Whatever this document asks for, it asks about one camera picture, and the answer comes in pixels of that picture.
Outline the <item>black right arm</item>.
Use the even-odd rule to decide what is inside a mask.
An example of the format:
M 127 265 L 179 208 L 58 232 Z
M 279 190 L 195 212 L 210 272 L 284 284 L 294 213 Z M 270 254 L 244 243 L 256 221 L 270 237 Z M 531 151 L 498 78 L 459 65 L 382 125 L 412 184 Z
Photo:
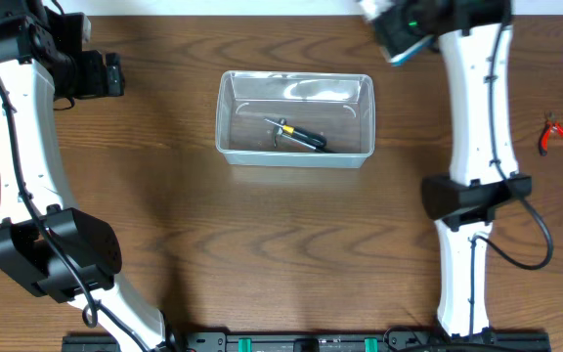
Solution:
M 362 1 L 386 60 L 399 66 L 436 45 L 446 67 L 453 147 L 447 173 L 421 182 L 422 204 L 438 232 L 441 297 L 437 321 L 454 342 L 481 340 L 486 251 L 496 211 L 532 190 L 512 147 L 507 62 L 508 1 Z

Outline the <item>clear plastic container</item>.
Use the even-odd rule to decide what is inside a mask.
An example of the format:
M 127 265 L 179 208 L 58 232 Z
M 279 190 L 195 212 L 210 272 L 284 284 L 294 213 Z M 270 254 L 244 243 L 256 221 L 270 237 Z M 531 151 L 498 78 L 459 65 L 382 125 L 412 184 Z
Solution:
M 215 144 L 234 165 L 359 168 L 375 149 L 373 81 L 366 74 L 227 71 Z

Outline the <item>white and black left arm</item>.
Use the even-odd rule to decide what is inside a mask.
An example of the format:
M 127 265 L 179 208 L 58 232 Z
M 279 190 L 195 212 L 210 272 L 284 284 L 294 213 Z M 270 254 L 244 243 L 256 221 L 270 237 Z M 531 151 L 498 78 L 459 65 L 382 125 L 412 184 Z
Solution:
M 120 58 L 87 48 L 81 13 L 0 0 L 0 270 L 36 297 L 77 308 L 119 351 L 174 351 L 164 314 L 122 275 L 113 228 L 69 187 L 55 102 L 120 97 Z

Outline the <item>blue white screwdriver box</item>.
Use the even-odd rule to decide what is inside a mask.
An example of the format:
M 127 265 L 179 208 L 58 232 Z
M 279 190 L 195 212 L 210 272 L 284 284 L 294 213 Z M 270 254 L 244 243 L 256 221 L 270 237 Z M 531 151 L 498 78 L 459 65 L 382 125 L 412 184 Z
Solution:
M 412 13 L 417 1 L 356 0 L 356 3 L 392 66 L 402 65 L 432 43 L 433 37 L 420 28 Z

